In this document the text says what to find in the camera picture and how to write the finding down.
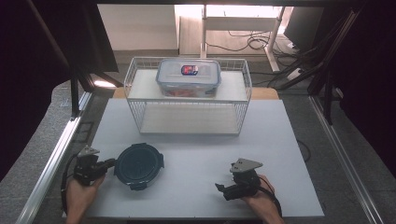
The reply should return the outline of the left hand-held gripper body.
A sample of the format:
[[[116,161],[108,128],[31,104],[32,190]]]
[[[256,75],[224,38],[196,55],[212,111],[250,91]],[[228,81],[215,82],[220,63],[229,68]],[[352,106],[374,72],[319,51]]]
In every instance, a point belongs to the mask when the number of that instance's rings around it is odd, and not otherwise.
[[[77,155],[74,178],[83,186],[89,186],[106,173],[106,164],[98,160],[97,153],[99,150],[85,146]]]

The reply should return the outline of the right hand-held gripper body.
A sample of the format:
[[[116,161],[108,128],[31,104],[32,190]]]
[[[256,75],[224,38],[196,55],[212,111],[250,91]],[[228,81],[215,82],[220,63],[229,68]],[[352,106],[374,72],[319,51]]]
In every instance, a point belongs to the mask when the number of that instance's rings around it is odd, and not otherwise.
[[[227,201],[253,196],[258,190],[261,181],[255,171],[262,167],[262,163],[239,158],[232,164],[230,172],[233,175],[234,185],[223,187],[222,193]]]

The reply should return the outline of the black round food container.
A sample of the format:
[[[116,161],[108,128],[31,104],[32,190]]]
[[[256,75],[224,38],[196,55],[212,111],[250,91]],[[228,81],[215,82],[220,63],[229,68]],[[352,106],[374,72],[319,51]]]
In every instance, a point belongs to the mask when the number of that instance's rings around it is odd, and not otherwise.
[[[131,190],[144,190],[151,185],[164,167],[163,154],[146,144],[133,144],[116,160],[114,175]]]

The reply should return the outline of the white wire shelf rack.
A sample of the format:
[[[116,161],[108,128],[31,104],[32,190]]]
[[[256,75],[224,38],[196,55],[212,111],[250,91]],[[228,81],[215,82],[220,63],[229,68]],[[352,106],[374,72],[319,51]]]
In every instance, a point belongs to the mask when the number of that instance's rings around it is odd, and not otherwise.
[[[192,98],[162,94],[156,75],[164,59],[196,58],[132,58],[124,92],[139,132],[240,134],[252,93],[245,60],[201,59],[219,63],[221,83],[214,97]]]

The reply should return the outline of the clear rectangular food container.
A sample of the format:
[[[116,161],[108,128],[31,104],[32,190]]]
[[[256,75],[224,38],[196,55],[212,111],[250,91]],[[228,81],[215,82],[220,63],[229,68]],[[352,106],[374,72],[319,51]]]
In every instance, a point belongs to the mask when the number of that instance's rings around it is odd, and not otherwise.
[[[201,59],[164,59],[160,61],[156,82],[164,96],[214,97],[221,83],[216,61]]]

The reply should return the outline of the person's right hand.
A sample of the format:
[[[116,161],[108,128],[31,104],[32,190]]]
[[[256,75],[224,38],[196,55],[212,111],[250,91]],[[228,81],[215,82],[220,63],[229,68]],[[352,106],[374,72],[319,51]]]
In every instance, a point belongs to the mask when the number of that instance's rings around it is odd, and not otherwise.
[[[275,189],[265,175],[259,175],[261,187],[274,193]],[[273,200],[264,192],[258,190],[253,196],[243,198],[243,201],[252,209],[253,212],[265,215],[276,213],[277,208]]]

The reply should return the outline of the person's left hand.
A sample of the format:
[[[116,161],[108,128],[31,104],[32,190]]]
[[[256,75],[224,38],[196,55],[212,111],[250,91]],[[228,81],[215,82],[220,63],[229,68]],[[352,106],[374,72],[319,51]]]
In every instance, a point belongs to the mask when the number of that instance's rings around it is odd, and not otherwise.
[[[67,214],[83,214],[94,202],[104,180],[105,177],[102,176],[94,180],[91,185],[83,186],[76,179],[71,179],[66,189]]]

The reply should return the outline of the black metal stand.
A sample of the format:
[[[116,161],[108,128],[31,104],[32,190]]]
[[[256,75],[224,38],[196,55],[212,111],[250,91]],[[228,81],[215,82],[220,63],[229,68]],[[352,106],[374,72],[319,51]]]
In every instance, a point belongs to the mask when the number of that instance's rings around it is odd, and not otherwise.
[[[99,78],[103,79],[104,81],[113,84],[117,88],[122,86],[121,82],[117,81],[115,78],[111,77],[105,72],[95,71],[94,74],[97,75]],[[85,72],[81,69],[75,69],[71,73],[70,85],[71,85],[71,106],[72,106],[71,120],[74,120],[80,113],[78,85],[81,85],[84,91],[92,92],[95,88],[95,84],[90,73]]]
[[[321,90],[324,90],[324,103],[322,108],[322,116],[325,120],[332,125],[332,75],[330,65],[336,52],[340,49],[344,39],[346,38],[349,30],[353,26],[355,20],[359,17],[360,12],[357,9],[350,8],[347,11],[346,17],[341,24],[341,27],[336,32],[329,50],[326,52],[325,57],[320,63],[320,68],[314,76],[311,84],[308,86],[308,93],[310,95],[318,95]]]

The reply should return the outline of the wooden table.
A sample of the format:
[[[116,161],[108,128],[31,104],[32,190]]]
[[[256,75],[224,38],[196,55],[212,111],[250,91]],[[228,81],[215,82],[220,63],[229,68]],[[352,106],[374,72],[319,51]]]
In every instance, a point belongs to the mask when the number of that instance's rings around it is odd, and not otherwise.
[[[123,88],[116,88],[113,97],[122,99],[125,97]],[[278,93],[273,88],[253,87],[251,93],[252,100],[278,100]]]

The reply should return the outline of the white cabinet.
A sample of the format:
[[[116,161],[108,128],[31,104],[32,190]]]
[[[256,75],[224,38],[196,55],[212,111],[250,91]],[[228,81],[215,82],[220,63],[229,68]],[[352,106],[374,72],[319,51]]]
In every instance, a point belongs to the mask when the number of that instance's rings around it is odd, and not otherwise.
[[[114,50],[178,49],[173,5],[98,5]]]

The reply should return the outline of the aluminium frame rail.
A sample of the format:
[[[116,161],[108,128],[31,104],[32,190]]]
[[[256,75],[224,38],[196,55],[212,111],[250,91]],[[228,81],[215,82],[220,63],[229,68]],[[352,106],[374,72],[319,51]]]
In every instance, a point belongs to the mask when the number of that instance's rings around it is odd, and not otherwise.
[[[329,121],[325,119],[324,108],[320,104],[319,98],[315,96],[309,96],[308,99],[313,106],[315,113],[317,114],[318,120],[332,145],[332,148],[368,221],[370,224],[385,224],[383,218],[379,214],[369,190],[363,184],[361,177],[355,169],[351,159],[348,157],[344,145],[339,139],[334,127]]]
[[[82,114],[84,113],[87,104],[92,98],[89,92],[83,92],[78,100],[78,112],[71,118],[63,130],[55,148],[53,149],[49,160],[46,163],[40,177],[38,178],[35,187],[30,194],[26,204],[24,205],[21,213],[15,224],[33,224],[35,216],[43,203],[47,191],[50,188],[51,182],[56,175],[56,172],[61,164],[64,153],[66,152],[73,135],[76,132],[78,125],[81,122]]]

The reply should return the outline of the white desk frame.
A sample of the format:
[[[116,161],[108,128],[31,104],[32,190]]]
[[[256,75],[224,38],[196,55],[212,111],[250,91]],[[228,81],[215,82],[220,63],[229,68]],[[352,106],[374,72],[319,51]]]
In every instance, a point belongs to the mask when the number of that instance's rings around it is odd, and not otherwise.
[[[207,55],[206,33],[208,31],[269,32],[269,40],[264,51],[272,71],[279,72],[274,55],[274,44],[285,9],[285,7],[203,5],[200,57],[205,58]]]

